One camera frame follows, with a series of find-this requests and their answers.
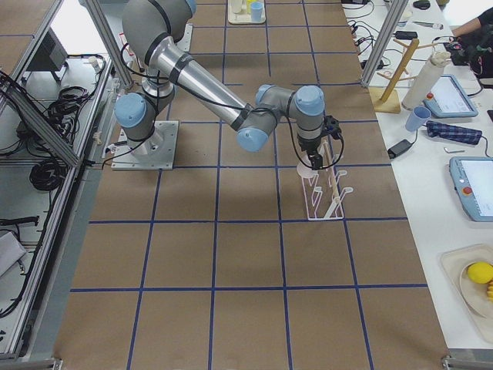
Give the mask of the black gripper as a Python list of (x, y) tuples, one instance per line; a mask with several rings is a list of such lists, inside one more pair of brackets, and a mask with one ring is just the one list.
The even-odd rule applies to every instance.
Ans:
[(302, 152), (305, 152), (307, 159), (301, 159), (300, 162), (311, 170), (321, 170), (323, 167), (323, 157), (319, 154), (319, 146), (321, 144), (321, 138), (306, 139), (297, 135), (297, 141)]

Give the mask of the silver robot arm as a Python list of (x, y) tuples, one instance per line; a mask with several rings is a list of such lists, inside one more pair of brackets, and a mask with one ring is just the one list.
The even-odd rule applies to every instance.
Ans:
[(190, 54), (176, 45), (196, 11), (194, 1), (129, 1), (122, 14), (122, 30), (131, 50), (147, 67), (159, 72), (158, 82), (169, 82), (195, 96), (236, 131), (236, 141), (257, 152), (268, 141), (280, 117), (295, 120), (297, 140), (308, 167), (319, 170), (323, 157), (324, 94), (317, 86), (289, 90), (262, 85), (251, 106), (232, 93)]

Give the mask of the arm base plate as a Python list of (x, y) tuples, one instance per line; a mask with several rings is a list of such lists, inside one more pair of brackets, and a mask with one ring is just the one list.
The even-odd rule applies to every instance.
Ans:
[(173, 168), (178, 137), (178, 121), (155, 121), (153, 135), (144, 143), (127, 140), (124, 129), (119, 140), (126, 141), (117, 146), (113, 170), (171, 170)]

